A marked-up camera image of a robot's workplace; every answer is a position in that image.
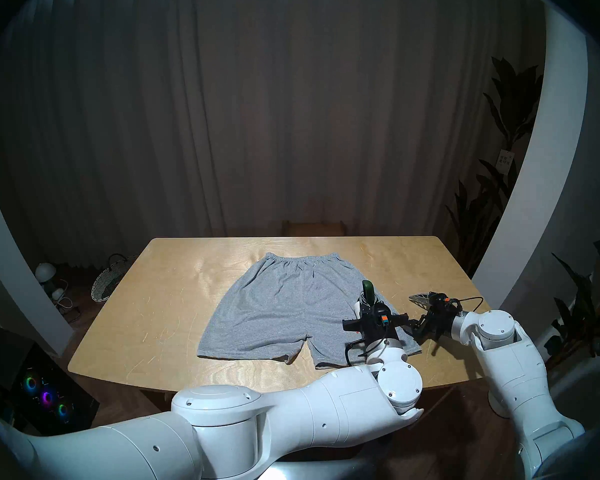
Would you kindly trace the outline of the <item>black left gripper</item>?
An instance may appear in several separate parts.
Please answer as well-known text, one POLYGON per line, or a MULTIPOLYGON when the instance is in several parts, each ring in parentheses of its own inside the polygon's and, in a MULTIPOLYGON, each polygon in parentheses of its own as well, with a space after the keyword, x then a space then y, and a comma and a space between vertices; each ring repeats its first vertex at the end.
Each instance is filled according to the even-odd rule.
POLYGON ((358 300, 358 319, 343 320, 343 330, 358 332, 365 345, 375 344, 385 339, 398 340, 397 327, 405 325, 410 318, 408 315, 389 312, 389 306, 379 297, 375 298, 373 312, 369 313, 369 305, 362 299, 358 300))

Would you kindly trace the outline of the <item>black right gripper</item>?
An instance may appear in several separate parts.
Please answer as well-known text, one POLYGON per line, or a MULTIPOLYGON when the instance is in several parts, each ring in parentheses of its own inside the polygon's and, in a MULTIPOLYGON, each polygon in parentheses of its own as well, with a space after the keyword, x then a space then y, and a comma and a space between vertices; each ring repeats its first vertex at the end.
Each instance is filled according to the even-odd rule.
MULTIPOLYGON (((429 308, 435 292, 420 293, 409 296, 409 301, 421 308, 429 308)), ((410 336, 415 336, 417 343, 426 340, 438 341, 441 337, 452 339, 452 327, 456 319, 464 316, 464 309, 429 310, 420 319, 410 319, 403 330, 410 336)))

